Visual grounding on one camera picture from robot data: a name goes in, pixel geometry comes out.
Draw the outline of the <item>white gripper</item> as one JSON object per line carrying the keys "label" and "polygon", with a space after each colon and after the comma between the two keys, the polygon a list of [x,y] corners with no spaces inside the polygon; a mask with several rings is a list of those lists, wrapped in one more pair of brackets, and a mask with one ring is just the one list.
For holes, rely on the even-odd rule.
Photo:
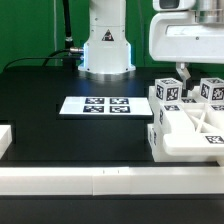
{"label": "white gripper", "polygon": [[224,64],[224,0],[153,0],[153,8],[149,53],[177,62],[185,90],[192,89],[187,63]]}

